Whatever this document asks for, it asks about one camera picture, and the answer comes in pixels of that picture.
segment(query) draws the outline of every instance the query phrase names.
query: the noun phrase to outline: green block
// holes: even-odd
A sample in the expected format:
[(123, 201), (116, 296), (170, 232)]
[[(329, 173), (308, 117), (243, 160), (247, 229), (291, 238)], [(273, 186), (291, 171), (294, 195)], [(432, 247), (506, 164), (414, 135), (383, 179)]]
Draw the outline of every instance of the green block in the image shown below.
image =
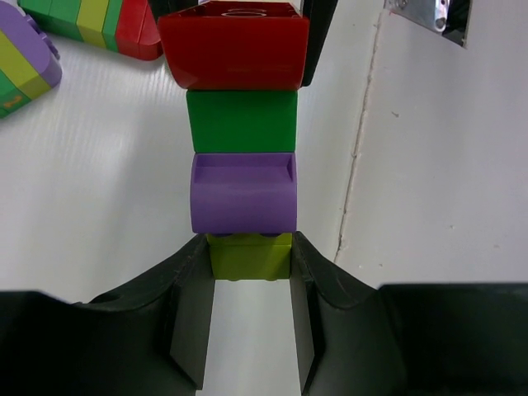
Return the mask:
[(49, 10), (51, 23), (48, 31), (76, 41), (83, 41), (77, 27), (81, 0), (53, 0)]
[(2, 118), (9, 113), (17, 111), (21, 107), (29, 103), (31, 99), (24, 95), (16, 86), (13, 84), (7, 76), (0, 71), (0, 110)]
[(197, 153), (292, 153), (296, 91), (187, 91)]
[(214, 278), (217, 280), (265, 280), (290, 278), (292, 234), (264, 237), (239, 233), (228, 237), (207, 235)]
[(110, 0), (106, 9), (105, 25), (102, 28), (102, 35), (105, 39), (106, 47), (110, 51), (119, 52), (116, 43), (117, 22), (121, 13), (123, 0)]
[(18, 0), (18, 5), (35, 20), (40, 29), (47, 31), (51, 26), (50, 8), (52, 0)]

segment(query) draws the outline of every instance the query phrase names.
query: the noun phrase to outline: white panel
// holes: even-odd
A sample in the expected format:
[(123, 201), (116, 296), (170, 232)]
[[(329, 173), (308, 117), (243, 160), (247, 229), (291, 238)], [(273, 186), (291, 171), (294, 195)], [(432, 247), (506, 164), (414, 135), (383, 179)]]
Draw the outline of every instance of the white panel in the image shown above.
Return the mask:
[[(327, 256), (382, 6), (341, 2), (313, 85), (300, 92), (299, 229)], [(191, 237), (191, 132), (162, 59), (53, 39), (60, 87), (0, 121), (0, 289), (88, 300)], [(287, 282), (220, 282), (211, 332), (201, 396), (299, 394)]]
[(385, 13), (338, 264), (371, 285), (528, 281), (528, 2), (467, 49)]

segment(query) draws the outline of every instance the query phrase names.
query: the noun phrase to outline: red block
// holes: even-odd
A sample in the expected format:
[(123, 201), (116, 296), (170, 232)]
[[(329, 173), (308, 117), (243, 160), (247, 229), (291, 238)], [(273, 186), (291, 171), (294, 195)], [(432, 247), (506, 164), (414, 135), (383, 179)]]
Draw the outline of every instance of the red block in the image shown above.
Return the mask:
[(159, 38), (158, 27), (152, 15), (152, 10), (147, 7), (143, 30), (139, 39), (139, 55), (142, 60), (155, 60), (162, 56), (162, 41)]
[(309, 20), (289, 3), (206, 2), (160, 17), (158, 30), (182, 88), (300, 88)]
[(147, 8), (149, 8), (148, 0), (123, 0), (115, 30), (115, 42), (120, 54), (141, 59), (139, 39)]

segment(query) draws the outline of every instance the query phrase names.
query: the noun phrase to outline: metal bracket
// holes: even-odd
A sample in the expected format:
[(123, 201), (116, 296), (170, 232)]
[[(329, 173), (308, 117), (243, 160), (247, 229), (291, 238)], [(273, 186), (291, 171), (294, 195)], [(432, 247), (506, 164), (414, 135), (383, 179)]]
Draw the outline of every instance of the metal bracket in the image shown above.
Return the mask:
[(424, 26), (443, 33), (451, 0), (385, 0), (385, 8)]

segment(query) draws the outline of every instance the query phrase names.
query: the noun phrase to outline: black object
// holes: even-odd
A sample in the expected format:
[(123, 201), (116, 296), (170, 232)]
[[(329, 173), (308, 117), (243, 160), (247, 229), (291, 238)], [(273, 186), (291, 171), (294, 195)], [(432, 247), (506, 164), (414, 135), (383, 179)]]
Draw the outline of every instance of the black object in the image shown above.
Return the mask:
[[(528, 394), (528, 285), (375, 290), (301, 233), (290, 284), (303, 395)], [(0, 293), (0, 394), (193, 396), (214, 292), (198, 235), (89, 304)]]
[[(164, 15), (197, 6), (198, 0), (148, 0), (148, 3), (154, 19), (158, 21)], [(337, 0), (302, 0), (302, 13), (310, 20), (303, 87), (310, 85), (314, 79), (336, 6)]]
[(528, 285), (374, 290), (300, 233), (292, 253), (303, 394), (528, 394)]
[(194, 395), (214, 292), (201, 235), (89, 304), (0, 293), (0, 394)]

